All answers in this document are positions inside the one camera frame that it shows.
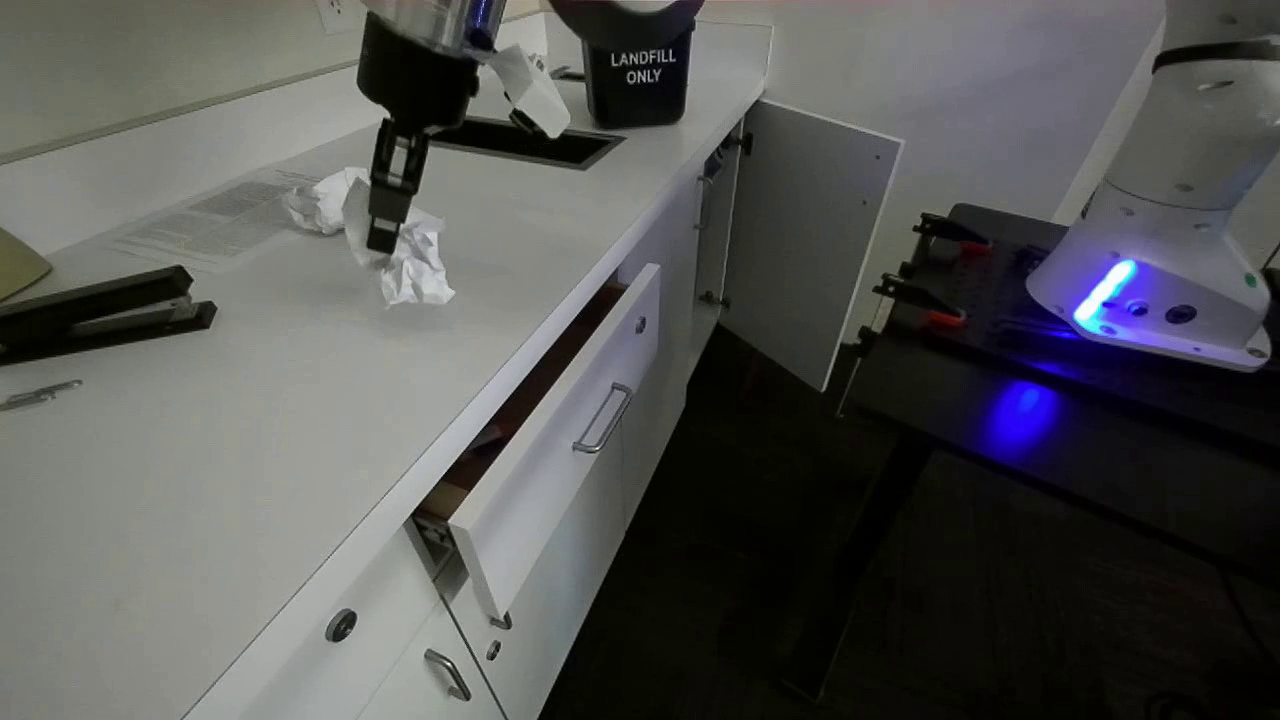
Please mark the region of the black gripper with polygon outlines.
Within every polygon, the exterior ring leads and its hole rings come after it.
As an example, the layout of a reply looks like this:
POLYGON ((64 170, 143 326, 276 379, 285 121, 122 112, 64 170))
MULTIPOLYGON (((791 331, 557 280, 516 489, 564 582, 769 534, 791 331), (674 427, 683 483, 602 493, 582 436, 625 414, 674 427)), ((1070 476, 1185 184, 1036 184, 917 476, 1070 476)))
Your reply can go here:
POLYGON ((450 128, 475 98, 466 8, 370 8, 356 89, 393 121, 369 165, 369 247, 397 254, 429 165, 429 128, 450 128))

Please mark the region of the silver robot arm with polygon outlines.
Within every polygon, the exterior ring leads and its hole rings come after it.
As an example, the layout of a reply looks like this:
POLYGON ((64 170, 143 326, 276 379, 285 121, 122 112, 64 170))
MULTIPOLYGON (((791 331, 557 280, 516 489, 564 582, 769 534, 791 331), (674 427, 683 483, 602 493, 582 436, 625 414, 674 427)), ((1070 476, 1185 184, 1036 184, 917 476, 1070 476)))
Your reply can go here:
POLYGON ((504 0, 369 0, 356 89, 382 112, 369 165, 369 247, 397 254, 429 140, 475 98, 504 0))

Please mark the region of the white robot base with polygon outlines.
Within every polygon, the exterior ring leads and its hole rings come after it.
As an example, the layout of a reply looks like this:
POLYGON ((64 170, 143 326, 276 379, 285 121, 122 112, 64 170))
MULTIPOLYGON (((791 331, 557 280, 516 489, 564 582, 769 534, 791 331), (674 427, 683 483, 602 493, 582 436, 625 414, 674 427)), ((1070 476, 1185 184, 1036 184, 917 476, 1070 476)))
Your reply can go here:
POLYGON ((1271 291, 1226 231, 1276 160, 1280 42, 1168 48, 1078 219, 1026 298, 1078 341, 1259 372, 1271 291))

